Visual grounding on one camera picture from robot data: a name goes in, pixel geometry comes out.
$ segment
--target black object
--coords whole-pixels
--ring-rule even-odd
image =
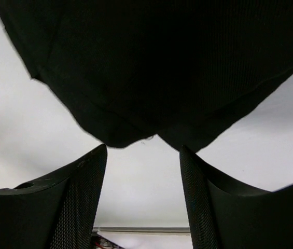
[[[0,249],[90,249],[107,149],[15,189],[0,189]]]
[[[293,74],[293,0],[0,0],[32,78],[107,146],[198,151]]]
[[[293,249],[293,185],[252,187],[186,147],[180,164],[194,249]]]

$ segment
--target red wire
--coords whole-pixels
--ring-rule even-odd
[[[103,248],[101,245],[99,245],[97,242],[94,243],[97,247],[99,247],[100,249],[106,249],[106,248]]]

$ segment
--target black garment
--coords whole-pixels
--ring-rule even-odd
[[[293,73],[293,0],[0,0],[32,78],[111,147],[197,151]]]

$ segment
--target white background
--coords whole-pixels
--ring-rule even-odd
[[[30,80],[0,23],[0,188],[15,187],[100,144]],[[293,77],[198,153],[267,190],[293,183]],[[188,227],[178,152],[159,137],[109,149],[95,226]]]

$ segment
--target white surface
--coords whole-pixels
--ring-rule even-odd
[[[124,249],[192,249],[190,235],[143,235],[99,232]]]
[[[0,188],[57,169],[98,144],[45,85],[29,79],[0,23]],[[198,155],[263,189],[293,183],[293,77]],[[178,152],[157,136],[109,149],[95,226],[187,227]]]

